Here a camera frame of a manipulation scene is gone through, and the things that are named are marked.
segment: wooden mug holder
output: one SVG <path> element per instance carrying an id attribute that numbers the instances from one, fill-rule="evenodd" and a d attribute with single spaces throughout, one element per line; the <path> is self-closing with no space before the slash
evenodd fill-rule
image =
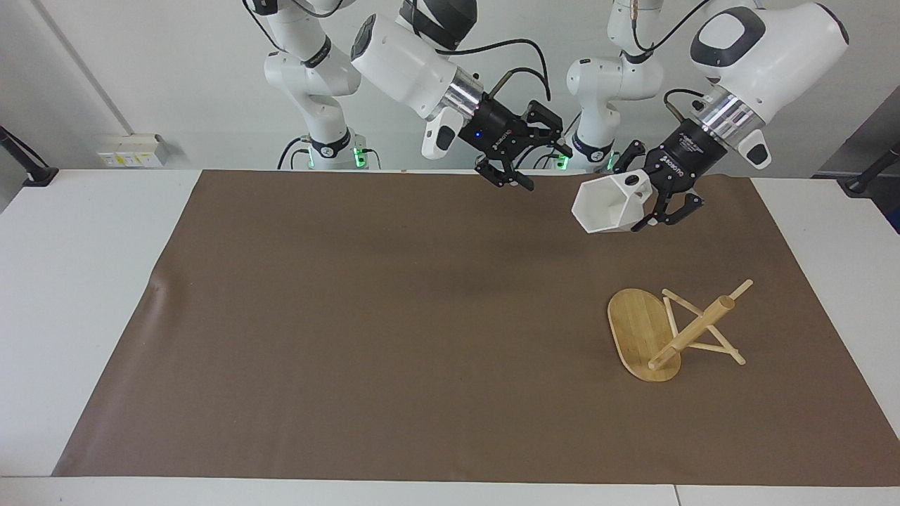
<path id="1" fill-rule="evenodd" d="M 670 290 L 662 290 L 662 302 L 644 290 L 629 288 L 617 293 L 609 302 L 607 314 L 622 364 L 632 375 L 655 383 L 669 381 L 679 372 L 681 353 L 687 348 L 724 353 L 743 366 L 747 361 L 716 323 L 734 309 L 735 301 L 752 285 L 748 279 L 703 311 Z M 682 330 L 675 323 L 671 301 L 697 315 Z M 697 342 L 706 331 L 718 346 Z"/>

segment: white electrical box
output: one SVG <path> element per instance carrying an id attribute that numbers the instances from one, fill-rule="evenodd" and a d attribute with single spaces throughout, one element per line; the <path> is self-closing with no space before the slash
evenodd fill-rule
<path id="1" fill-rule="evenodd" d="M 106 167 L 163 167 L 168 155 L 166 144 L 156 134 L 104 138 L 97 148 Z"/>

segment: brown mat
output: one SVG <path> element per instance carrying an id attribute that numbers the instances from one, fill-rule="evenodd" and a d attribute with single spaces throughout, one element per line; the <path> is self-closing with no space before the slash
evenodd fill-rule
<path id="1" fill-rule="evenodd" d="M 585 179 L 204 172 L 54 475 L 900 485 L 750 181 L 705 178 L 678 227 L 589 236 Z M 719 326 L 747 366 L 622 367 L 616 291 L 705 304 L 747 278 Z"/>

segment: white table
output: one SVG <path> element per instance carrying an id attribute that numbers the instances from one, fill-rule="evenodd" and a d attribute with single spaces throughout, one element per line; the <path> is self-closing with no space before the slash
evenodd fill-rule
<path id="1" fill-rule="evenodd" d="M 63 171 L 0 214 L 0 504 L 900 504 L 827 489 L 48 478 L 199 171 Z M 900 434 L 900 237 L 831 181 L 754 181 Z"/>

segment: white cup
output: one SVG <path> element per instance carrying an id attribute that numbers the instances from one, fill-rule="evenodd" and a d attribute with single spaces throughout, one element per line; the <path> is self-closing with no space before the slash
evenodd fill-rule
<path id="1" fill-rule="evenodd" d="M 631 231 L 651 194 L 653 185 L 642 170 L 605 176 L 581 184 L 571 213 L 589 234 Z"/>

